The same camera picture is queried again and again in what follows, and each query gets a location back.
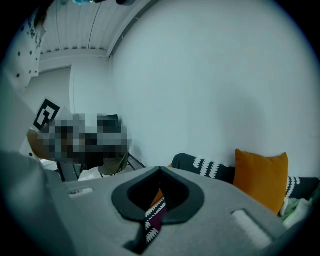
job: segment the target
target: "fabric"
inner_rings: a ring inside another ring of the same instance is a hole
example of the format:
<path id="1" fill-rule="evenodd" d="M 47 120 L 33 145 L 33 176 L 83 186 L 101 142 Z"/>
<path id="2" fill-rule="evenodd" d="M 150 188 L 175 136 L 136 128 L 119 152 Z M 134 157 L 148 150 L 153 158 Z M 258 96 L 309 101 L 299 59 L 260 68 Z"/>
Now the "fabric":
<path id="1" fill-rule="evenodd" d="M 233 185 L 277 215 L 286 196 L 288 164 L 286 153 L 264 157 L 237 149 Z"/>
<path id="2" fill-rule="evenodd" d="M 161 230 L 161 220 L 166 214 L 166 200 L 163 197 L 145 213 L 146 243 L 149 245 Z"/>
<path id="3" fill-rule="evenodd" d="M 280 219 L 282 221 L 287 219 L 295 211 L 295 209 L 298 206 L 298 203 L 299 203 L 299 199 L 296 199 L 296 198 L 288 199 L 287 200 L 287 205 L 286 205 L 286 207 L 284 209 L 283 216 L 281 216 Z"/>
<path id="4" fill-rule="evenodd" d="M 185 153 L 177 154 L 172 161 L 172 168 L 199 174 L 204 177 L 221 180 L 232 184 L 234 182 L 234 167 L 224 166 L 218 162 L 194 157 Z"/>
<path id="5" fill-rule="evenodd" d="M 10 85 L 20 95 L 31 78 L 39 75 L 41 47 L 46 30 L 42 25 L 34 27 L 36 14 L 37 11 L 21 25 L 1 64 L 3 72 L 0 75 L 7 76 Z"/>
<path id="6" fill-rule="evenodd" d="M 286 198 L 309 199 L 320 184 L 318 178 L 302 178 L 289 176 L 286 185 Z"/>
<path id="7" fill-rule="evenodd" d="M 312 199 L 310 201 L 306 199 L 298 200 L 295 210 L 284 220 L 283 225 L 289 229 L 298 222 L 303 221 L 308 216 L 311 203 Z"/>

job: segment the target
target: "ceiling molding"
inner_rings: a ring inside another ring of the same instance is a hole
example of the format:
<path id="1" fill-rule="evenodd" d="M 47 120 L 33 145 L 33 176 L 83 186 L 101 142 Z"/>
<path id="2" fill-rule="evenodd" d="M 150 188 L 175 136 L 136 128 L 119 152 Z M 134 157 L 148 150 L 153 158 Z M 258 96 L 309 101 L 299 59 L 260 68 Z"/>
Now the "ceiling molding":
<path id="1" fill-rule="evenodd" d="M 127 26 L 152 1 L 154 0 L 141 0 L 141 1 L 136 1 L 135 4 L 132 5 L 134 7 L 130 10 L 130 13 L 128 13 L 125 20 L 119 26 L 119 29 L 116 31 L 113 37 L 113 40 L 111 41 L 111 44 L 108 47 L 107 54 L 106 54 L 108 58 L 110 58 L 110 55 L 112 54 L 115 45 L 117 44 L 119 38 L 122 36 L 123 32 L 126 30 Z"/>
<path id="2" fill-rule="evenodd" d="M 81 62 L 92 58 L 107 58 L 106 50 L 96 49 L 71 49 L 59 50 L 41 54 L 39 73 L 68 68 L 74 62 Z"/>

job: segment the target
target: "pixelated area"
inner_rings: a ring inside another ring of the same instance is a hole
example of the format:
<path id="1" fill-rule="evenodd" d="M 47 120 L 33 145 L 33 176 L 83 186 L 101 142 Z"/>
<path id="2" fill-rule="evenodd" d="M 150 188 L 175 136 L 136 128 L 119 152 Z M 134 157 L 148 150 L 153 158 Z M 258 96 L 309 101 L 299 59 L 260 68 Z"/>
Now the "pixelated area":
<path id="1" fill-rule="evenodd" d="M 46 131 L 38 139 L 55 161 L 102 166 L 105 159 L 122 158 L 129 149 L 127 129 L 117 115 L 74 114 L 50 122 Z"/>

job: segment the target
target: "ceiling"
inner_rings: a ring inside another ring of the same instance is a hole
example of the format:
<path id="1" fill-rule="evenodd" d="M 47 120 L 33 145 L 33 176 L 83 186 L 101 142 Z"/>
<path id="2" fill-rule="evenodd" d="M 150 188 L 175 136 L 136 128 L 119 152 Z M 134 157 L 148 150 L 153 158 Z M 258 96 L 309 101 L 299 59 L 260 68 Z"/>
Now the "ceiling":
<path id="1" fill-rule="evenodd" d="M 56 0 L 48 10 L 42 54 L 71 49 L 110 51 L 119 29 L 137 9 L 150 0 L 136 0 L 133 5 L 118 5 L 116 0 L 78 5 L 72 0 Z"/>

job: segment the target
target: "white cloth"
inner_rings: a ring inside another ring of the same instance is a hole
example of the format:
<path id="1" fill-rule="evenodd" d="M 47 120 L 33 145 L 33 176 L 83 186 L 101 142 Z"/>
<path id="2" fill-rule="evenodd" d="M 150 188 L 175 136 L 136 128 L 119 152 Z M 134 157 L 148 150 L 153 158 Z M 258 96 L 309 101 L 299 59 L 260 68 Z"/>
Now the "white cloth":
<path id="1" fill-rule="evenodd" d="M 84 170 L 80 174 L 78 182 L 101 179 L 101 178 L 102 178 L 102 176 L 100 175 L 100 172 L 98 171 L 98 167 L 94 167 L 90 170 Z"/>
<path id="2" fill-rule="evenodd" d="M 285 212 L 286 212 L 286 209 L 289 205 L 289 199 L 287 197 L 284 198 L 284 202 L 283 202 L 283 205 L 282 205 L 282 208 L 280 210 L 280 216 L 284 216 L 285 215 Z"/>
<path id="3" fill-rule="evenodd" d="M 300 199 L 296 209 L 288 218 L 285 219 L 283 225 L 285 225 L 287 229 L 290 229 L 294 224 L 303 221 L 309 213 L 311 203 L 312 199 L 309 201 L 306 199 Z"/>
<path id="4" fill-rule="evenodd" d="M 26 134 L 36 115 L 22 101 L 21 95 L 32 77 L 39 75 L 41 47 L 46 30 L 34 26 L 36 10 L 19 28 L 6 50 L 0 67 L 0 149 L 16 151 L 37 159 Z"/>
<path id="5" fill-rule="evenodd" d="M 17 31 L 1 64 L 1 76 L 21 95 L 32 77 L 39 76 L 41 48 L 46 30 L 34 26 L 37 11 Z"/>

